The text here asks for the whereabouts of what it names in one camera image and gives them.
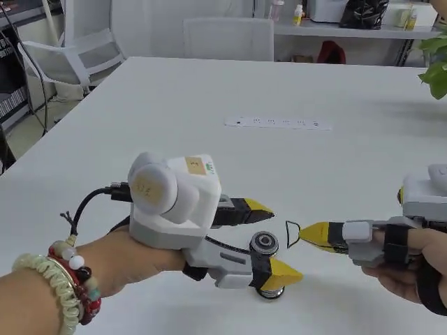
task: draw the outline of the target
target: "metal bearing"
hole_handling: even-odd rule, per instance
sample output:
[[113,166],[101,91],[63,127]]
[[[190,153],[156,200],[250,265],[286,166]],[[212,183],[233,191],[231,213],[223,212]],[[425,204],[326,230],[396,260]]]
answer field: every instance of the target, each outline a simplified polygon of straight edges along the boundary
[[285,289],[286,289],[285,287],[280,288],[279,290],[275,290],[275,291],[262,291],[262,290],[257,289],[256,292],[262,298],[266,298],[268,300],[276,300],[284,294]]
[[278,251],[279,242],[271,232],[257,232],[251,238],[250,248],[262,255],[271,256]]

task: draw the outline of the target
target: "white bead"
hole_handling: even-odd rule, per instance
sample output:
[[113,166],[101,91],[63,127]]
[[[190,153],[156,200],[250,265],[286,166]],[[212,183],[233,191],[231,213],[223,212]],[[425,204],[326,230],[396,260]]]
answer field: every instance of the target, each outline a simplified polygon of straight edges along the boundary
[[84,266],[84,258],[82,256],[76,255],[73,256],[70,261],[68,262],[68,266],[72,270],[77,270],[80,267]]
[[62,258],[65,260],[70,260],[73,256],[76,256],[76,249],[67,248],[62,251]]

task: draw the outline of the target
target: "white box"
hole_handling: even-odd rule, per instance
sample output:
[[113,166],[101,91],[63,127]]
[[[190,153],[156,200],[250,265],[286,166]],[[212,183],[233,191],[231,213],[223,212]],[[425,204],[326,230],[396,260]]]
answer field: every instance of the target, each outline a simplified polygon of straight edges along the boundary
[[385,15],[383,16],[382,24],[390,26],[396,25],[399,10],[409,9],[411,4],[413,4],[413,9],[415,9],[418,14],[415,27],[432,27],[436,21],[438,13],[431,4],[425,2],[390,2]]

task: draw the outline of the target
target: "wall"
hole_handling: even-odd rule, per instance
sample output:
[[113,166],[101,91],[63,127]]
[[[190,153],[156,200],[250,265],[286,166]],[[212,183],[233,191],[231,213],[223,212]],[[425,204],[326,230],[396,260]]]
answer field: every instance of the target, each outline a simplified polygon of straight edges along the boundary
[[[53,17],[56,29],[60,32],[64,28],[64,16],[58,15]],[[50,30],[46,19],[41,19],[17,28],[20,38],[22,40],[32,40],[33,42],[42,43],[46,45],[52,44]],[[44,103],[41,81],[36,77],[28,77],[29,89],[31,92],[31,102],[33,107],[39,107]],[[56,94],[56,90],[53,84],[45,83],[45,90],[47,97]]]
[[[257,0],[263,1],[268,10],[270,0]],[[285,2],[283,15],[292,16],[299,0]],[[183,57],[184,18],[250,16],[251,7],[252,0],[113,0],[112,27],[125,56]],[[325,40],[343,47],[349,64],[364,65],[393,65],[402,45],[401,40],[275,36],[275,59],[285,61],[292,54],[316,58]]]
[[113,0],[112,28],[125,56],[183,57],[183,19],[249,16],[252,0]]

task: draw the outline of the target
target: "green plant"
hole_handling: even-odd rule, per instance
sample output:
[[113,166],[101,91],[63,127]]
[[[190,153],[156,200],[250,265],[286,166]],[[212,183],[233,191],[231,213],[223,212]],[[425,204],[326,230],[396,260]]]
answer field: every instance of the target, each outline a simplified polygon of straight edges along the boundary
[[438,59],[419,78],[430,86],[430,93],[439,100],[447,94],[447,31],[423,40],[418,46],[426,57]]

